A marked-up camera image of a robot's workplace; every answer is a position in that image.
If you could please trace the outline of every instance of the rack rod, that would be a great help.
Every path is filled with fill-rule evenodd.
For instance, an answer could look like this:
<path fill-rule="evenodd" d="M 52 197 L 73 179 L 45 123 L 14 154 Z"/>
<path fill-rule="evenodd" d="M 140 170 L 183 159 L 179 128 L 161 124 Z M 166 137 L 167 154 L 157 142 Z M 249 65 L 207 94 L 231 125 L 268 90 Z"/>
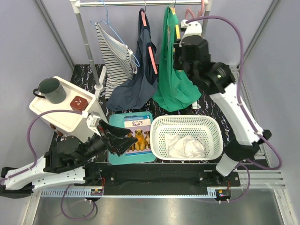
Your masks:
<path fill-rule="evenodd" d="M 165 5 L 200 5 L 201 0 L 149 0 L 149 1 L 106 1 L 106 6 L 165 6 Z M 204 4 L 208 5 L 208 0 L 204 0 Z M 80 2 L 77 1 L 77 7 L 104 6 L 98 2 Z"/>

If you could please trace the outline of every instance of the book cover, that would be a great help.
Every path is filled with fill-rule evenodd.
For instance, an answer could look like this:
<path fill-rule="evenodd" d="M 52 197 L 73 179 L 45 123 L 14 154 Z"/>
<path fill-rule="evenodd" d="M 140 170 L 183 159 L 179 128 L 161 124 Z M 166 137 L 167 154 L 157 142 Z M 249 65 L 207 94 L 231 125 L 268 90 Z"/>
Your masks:
<path fill-rule="evenodd" d="M 136 137 L 138 141 L 126 151 L 127 156 L 151 153 L 150 116 L 128 116 L 124 118 L 124 127 L 131 130 L 128 137 Z"/>

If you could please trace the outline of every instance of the green shirt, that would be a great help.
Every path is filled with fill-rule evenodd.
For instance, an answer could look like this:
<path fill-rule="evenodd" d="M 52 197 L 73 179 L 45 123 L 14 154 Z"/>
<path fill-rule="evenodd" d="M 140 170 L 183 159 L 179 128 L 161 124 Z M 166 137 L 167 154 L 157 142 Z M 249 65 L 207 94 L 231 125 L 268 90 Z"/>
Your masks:
<path fill-rule="evenodd" d="M 169 112 L 184 109 L 197 101 L 201 93 L 184 71 L 173 69 L 173 44 L 176 39 L 178 18 L 167 7 L 164 17 L 164 35 L 159 63 L 158 90 L 152 97 L 160 107 Z"/>

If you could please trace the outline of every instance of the clothing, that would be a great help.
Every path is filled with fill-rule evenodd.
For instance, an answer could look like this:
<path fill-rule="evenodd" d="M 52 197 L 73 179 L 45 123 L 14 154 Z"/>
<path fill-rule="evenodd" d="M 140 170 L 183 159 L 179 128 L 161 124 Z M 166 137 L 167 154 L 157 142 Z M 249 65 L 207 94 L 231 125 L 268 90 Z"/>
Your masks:
<path fill-rule="evenodd" d="M 203 141 L 198 141 L 193 136 L 165 134 L 165 147 L 169 157 L 173 158 L 204 158 L 205 146 Z"/>
<path fill-rule="evenodd" d="M 133 78 L 137 68 L 133 63 L 133 52 L 127 46 L 108 35 L 99 23 L 96 23 L 96 29 L 106 66 L 105 98 L 108 99 L 116 87 Z"/>
<path fill-rule="evenodd" d="M 184 109 L 197 101 L 201 93 L 184 71 L 173 69 L 173 44 L 179 38 L 178 18 L 175 10 L 167 7 L 164 17 L 164 35 L 159 64 L 158 90 L 152 97 L 169 112 Z"/>
<path fill-rule="evenodd" d="M 140 109 L 157 91 L 157 79 L 151 63 L 148 47 L 152 47 L 155 56 L 156 47 L 151 42 L 150 26 L 145 16 L 147 26 L 143 25 L 141 12 L 139 12 L 139 27 L 137 50 L 135 56 L 140 62 L 137 74 L 132 80 L 128 79 L 112 92 L 106 107 L 113 111 Z"/>

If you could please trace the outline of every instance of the basket rim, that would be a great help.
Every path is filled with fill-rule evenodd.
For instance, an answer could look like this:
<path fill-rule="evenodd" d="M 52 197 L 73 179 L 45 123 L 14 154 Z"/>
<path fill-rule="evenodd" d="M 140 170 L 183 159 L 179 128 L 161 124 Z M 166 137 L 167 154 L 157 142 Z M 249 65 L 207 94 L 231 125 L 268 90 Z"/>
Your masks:
<path fill-rule="evenodd" d="M 170 117 L 177 117 L 177 118 L 195 118 L 195 117 L 198 117 L 198 118 L 206 118 L 206 119 L 209 119 L 211 120 L 217 127 L 217 132 L 218 132 L 218 135 L 219 135 L 219 139 L 220 139 L 220 151 L 218 154 L 214 155 L 213 157 L 211 158 L 173 158 L 173 157 L 161 157 L 159 156 L 152 148 L 151 148 L 151 151 L 152 153 L 155 155 L 155 157 L 161 159 L 161 160 L 166 160 L 166 161 L 209 161 L 209 160 L 214 160 L 218 157 L 220 157 L 220 155 L 222 154 L 223 152 L 223 138 L 222 138 L 222 132 L 221 132 L 221 129 L 220 129 L 220 126 L 218 124 L 218 122 L 210 117 L 210 116 L 204 116 L 204 115 L 164 115 L 164 116 L 159 116 L 157 118 L 155 118 L 153 120 L 153 122 L 151 123 L 151 128 L 150 128 L 150 134 L 153 133 L 153 129 L 154 129 L 154 124 L 160 120 L 160 119 L 163 119 L 163 118 L 170 118 Z M 153 145 L 153 138 L 151 138 L 152 135 L 150 135 L 150 145 L 151 146 L 154 146 Z"/>

